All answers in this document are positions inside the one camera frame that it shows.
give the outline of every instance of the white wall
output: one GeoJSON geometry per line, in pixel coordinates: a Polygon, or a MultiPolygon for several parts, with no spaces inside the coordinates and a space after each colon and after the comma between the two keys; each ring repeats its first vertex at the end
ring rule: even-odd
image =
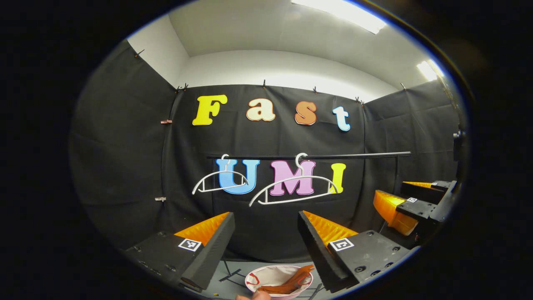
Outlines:
{"type": "Polygon", "coordinates": [[[331,60],[299,53],[239,50],[191,57],[178,82],[189,87],[223,84],[283,86],[369,102],[398,89],[367,73],[331,60]]]}
{"type": "Polygon", "coordinates": [[[177,88],[180,84],[180,72],[189,55],[178,38],[168,14],[139,29],[127,40],[137,53],[144,49],[140,57],[177,88]]]}
{"type": "Polygon", "coordinates": [[[304,54],[239,50],[189,58],[168,15],[127,38],[136,52],[173,87],[263,84],[312,90],[369,102],[398,91],[367,73],[304,54]]]}

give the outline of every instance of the white bowl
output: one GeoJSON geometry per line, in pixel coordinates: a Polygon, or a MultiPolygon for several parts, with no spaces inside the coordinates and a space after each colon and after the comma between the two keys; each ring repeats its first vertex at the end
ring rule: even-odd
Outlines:
{"type": "MultiPolygon", "coordinates": [[[[296,274],[296,271],[298,271],[298,269],[300,269],[300,267],[291,265],[272,265],[260,267],[248,273],[248,275],[246,275],[246,277],[244,278],[244,282],[246,284],[246,287],[250,291],[252,291],[252,293],[255,293],[255,291],[257,291],[257,289],[263,285],[282,285],[287,280],[289,280],[294,274],[296,274]]],[[[295,298],[303,291],[305,291],[308,287],[310,287],[312,282],[313,275],[309,273],[309,276],[302,280],[302,286],[296,291],[288,295],[270,294],[270,297],[275,300],[289,300],[295,298]]]]}

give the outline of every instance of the letter m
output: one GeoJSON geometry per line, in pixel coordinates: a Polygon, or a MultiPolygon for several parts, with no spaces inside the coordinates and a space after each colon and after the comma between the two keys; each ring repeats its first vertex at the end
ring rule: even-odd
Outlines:
{"type": "MultiPolygon", "coordinates": [[[[302,171],[298,168],[296,168],[296,172],[293,173],[290,170],[289,164],[286,161],[273,161],[270,164],[274,168],[274,182],[296,177],[296,176],[302,176],[302,171]]],[[[313,175],[313,168],[316,165],[314,161],[304,161],[301,163],[304,176],[310,176],[313,175]]],[[[281,196],[285,194],[285,191],[282,188],[282,185],[285,184],[285,188],[289,192],[289,194],[294,193],[294,189],[296,189],[296,185],[300,185],[299,188],[296,190],[296,194],[298,195],[309,195],[314,193],[313,186],[312,186],[312,178],[300,178],[300,179],[292,179],[287,180],[285,182],[279,183],[274,185],[274,189],[270,191],[270,195],[272,196],[281,196]]]]}

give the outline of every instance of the black fabric backdrop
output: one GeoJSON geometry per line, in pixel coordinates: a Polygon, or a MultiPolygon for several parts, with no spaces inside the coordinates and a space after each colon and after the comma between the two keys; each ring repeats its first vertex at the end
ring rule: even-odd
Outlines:
{"type": "MultiPolygon", "coordinates": [[[[79,197],[95,225],[125,249],[157,230],[179,231],[226,211],[236,230],[227,258],[293,263],[309,260],[297,232],[304,209],[356,231],[378,230],[382,218],[372,200],[375,189],[392,192],[394,159],[317,160],[313,175],[332,178],[331,164],[346,164],[344,191],[302,202],[263,206],[250,199],[273,183],[271,161],[257,166],[257,184],[243,195],[224,191],[191,195],[195,183],[218,170],[206,154],[230,156],[310,155],[412,151],[400,158],[400,180],[453,180],[453,133],[457,115],[438,82],[429,82],[366,103],[313,91],[261,85],[173,88],[134,50],[121,44],[94,72],[79,99],[70,138],[71,169],[79,197]],[[197,98],[224,94],[227,104],[211,125],[193,126],[197,98]],[[271,122],[250,121],[248,102],[267,98],[271,122]],[[296,104],[317,105],[311,126],[294,120],[296,104]],[[332,109],[349,113],[348,132],[332,109]],[[172,124],[160,124],[172,119],[172,124]],[[165,196],[164,203],[154,198],[165,196]]],[[[292,171],[294,161],[288,161],[292,171]]],[[[239,160],[235,171],[245,173],[239,160]]],[[[327,183],[313,180],[315,193],[327,183]]],[[[296,193],[270,201],[299,198],[296,193]]]]}
{"type": "Polygon", "coordinates": [[[161,149],[175,93],[127,41],[81,92],[69,139],[79,198],[95,226],[127,248],[159,227],[161,149]]]}
{"type": "MultiPolygon", "coordinates": [[[[191,195],[196,182],[213,170],[209,153],[230,156],[290,155],[305,152],[312,155],[362,153],[364,150],[363,109],[355,101],[313,91],[260,85],[219,85],[189,88],[180,92],[172,112],[172,131],[165,147],[165,194],[172,224],[194,224],[211,215],[226,211],[235,213],[236,229],[228,245],[228,256],[252,256],[259,260],[308,259],[305,245],[297,230],[297,212],[307,210],[339,224],[349,226],[358,202],[362,181],[361,160],[318,160],[313,175],[332,178],[331,165],[346,164],[343,174],[344,191],[310,201],[261,205],[248,203],[266,185],[274,182],[271,161],[257,166],[255,188],[242,195],[225,191],[191,195]],[[194,126],[200,96],[224,94],[228,102],[221,105],[211,125],[194,126]],[[246,117],[248,102],[256,98],[272,101],[276,118],[271,122],[250,121],[246,117]],[[299,125],[294,120],[296,104],[311,101],[317,105],[317,121],[299,125]],[[348,112],[351,129],[338,128],[332,110],[343,106],[348,112]]],[[[296,171],[294,159],[288,161],[296,171]]],[[[235,169],[246,174],[241,160],[235,169]]],[[[325,193],[327,182],[313,180],[316,194],[325,193]]],[[[301,198],[293,193],[269,196],[269,201],[301,198]]]]}

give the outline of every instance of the orange cloth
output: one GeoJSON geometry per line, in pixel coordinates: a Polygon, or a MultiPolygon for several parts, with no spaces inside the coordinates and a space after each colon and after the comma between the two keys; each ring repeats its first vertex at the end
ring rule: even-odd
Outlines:
{"type": "Polygon", "coordinates": [[[296,274],[294,274],[291,278],[289,278],[289,280],[287,280],[281,286],[275,286],[275,287],[262,286],[257,290],[266,291],[269,294],[284,294],[284,295],[290,294],[302,286],[300,282],[304,278],[309,276],[309,273],[313,270],[314,270],[313,265],[301,267],[300,269],[298,269],[298,271],[296,271],[296,274]]]}

